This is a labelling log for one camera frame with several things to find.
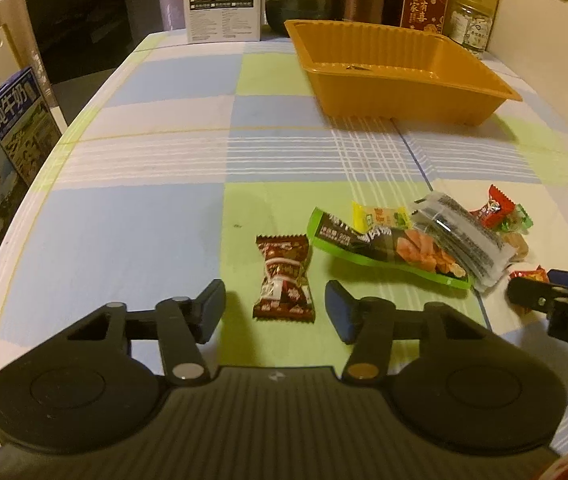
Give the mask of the green meat snack packet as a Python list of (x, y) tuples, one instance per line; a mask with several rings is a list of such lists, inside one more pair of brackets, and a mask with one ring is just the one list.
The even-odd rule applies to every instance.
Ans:
[(416, 229), (374, 226), (360, 233), (333, 214), (315, 208), (307, 235), (316, 248), (359, 266), (409, 272), (456, 289), (472, 285), (468, 271), (432, 236)]

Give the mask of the blue milk carton box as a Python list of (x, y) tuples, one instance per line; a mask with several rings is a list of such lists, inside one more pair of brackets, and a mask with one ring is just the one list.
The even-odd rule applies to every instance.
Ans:
[(32, 185), (62, 134), (31, 67), (0, 88), (0, 147), (26, 185)]

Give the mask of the green candy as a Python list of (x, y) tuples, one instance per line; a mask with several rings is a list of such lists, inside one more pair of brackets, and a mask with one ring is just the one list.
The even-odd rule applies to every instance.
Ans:
[(497, 226), (497, 229), (503, 233), (514, 233), (514, 232), (528, 232), (534, 222), (526, 209), (523, 208), (521, 204), (516, 204), (515, 208), (506, 214), (504, 219)]

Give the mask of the yellow candy packet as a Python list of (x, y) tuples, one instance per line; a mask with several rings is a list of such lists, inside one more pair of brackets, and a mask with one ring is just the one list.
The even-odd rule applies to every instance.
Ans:
[(355, 231), (365, 233), (375, 226), (389, 226), (392, 229), (407, 230), (412, 220), (404, 207), (385, 208), (352, 203), (352, 219)]

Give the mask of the brown candy packet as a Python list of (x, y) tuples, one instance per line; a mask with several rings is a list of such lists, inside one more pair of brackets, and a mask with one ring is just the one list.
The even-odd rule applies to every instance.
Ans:
[(256, 245), (263, 257), (263, 277), (252, 317), (313, 323), (315, 307), (307, 278), (308, 237), (302, 234), (260, 235), (256, 237)]

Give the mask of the red gift box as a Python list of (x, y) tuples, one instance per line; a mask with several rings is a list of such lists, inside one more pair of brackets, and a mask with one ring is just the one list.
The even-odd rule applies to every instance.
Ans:
[(442, 34), (448, 0), (403, 0), (400, 26)]

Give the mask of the small red orange candy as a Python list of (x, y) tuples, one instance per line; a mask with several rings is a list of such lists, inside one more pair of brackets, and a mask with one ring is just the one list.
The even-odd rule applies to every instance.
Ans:
[(541, 283), (549, 283), (549, 277), (546, 270), (542, 266), (537, 266), (532, 270), (515, 270), (509, 273), (509, 278), (515, 280), (515, 278), (526, 278), (530, 281), (537, 281)]

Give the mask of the clear plastic nut jar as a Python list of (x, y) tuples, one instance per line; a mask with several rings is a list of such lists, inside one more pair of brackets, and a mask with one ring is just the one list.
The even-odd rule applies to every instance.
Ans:
[(494, 12), (476, 0), (454, 0), (448, 36), (466, 50), (479, 55), (489, 42)]

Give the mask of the grey black snack packet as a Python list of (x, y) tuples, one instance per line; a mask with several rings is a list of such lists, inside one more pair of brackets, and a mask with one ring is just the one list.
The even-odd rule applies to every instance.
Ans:
[(500, 235), (482, 226), (454, 198), (442, 192), (431, 192), (416, 200), (412, 219), (418, 230), (430, 235), (468, 272), (478, 292), (494, 287), (503, 278), (516, 253)]

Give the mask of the orange plastic tray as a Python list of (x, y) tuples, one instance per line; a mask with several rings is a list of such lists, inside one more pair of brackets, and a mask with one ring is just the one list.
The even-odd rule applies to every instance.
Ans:
[(324, 114), (477, 126), (522, 97), (436, 32), (359, 22), (285, 21)]

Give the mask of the clear brown candy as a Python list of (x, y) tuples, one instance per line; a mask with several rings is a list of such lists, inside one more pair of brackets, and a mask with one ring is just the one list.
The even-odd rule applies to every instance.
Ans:
[(509, 246), (514, 248), (515, 252), (512, 257), (510, 257), (510, 261), (512, 262), (521, 262), (526, 259), (526, 256), (529, 255), (529, 246), (526, 244), (526, 240), (524, 237), (518, 232), (506, 232), (500, 234), (502, 240)]

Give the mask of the black monitor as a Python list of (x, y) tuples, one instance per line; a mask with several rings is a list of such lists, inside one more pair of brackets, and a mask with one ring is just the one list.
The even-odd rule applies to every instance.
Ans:
[(126, 0), (25, 0), (51, 84), (117, 67), (132, 48)]

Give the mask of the checkered tablecloth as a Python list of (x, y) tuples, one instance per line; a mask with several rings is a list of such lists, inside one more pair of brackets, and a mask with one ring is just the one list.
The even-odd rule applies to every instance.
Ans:
[(407, 207), (430, 191), (467, 209), (496, 186), (533, 224), (527, 268), (568, 271), (568, 127), (492, 56), (520, 94), (476, 128), (325, 117), (285, 39), (139, 45), (72, 122), (0, 249), (0, 368), (110, 300), (146, 310), (221, 278), (210, 365), (330, 365), (342, 344), (313, 323), (257, 321), (260, 235), (313, 211)]

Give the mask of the red candy packet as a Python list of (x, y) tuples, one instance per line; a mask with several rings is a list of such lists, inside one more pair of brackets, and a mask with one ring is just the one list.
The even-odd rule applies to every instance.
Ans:
[(495, 230), (515, 211), (515, 207), (515, 203), (492, 184), (489, 187), (486, 203), (479, 209), (471, 211), (470, 214), (485, 228)]

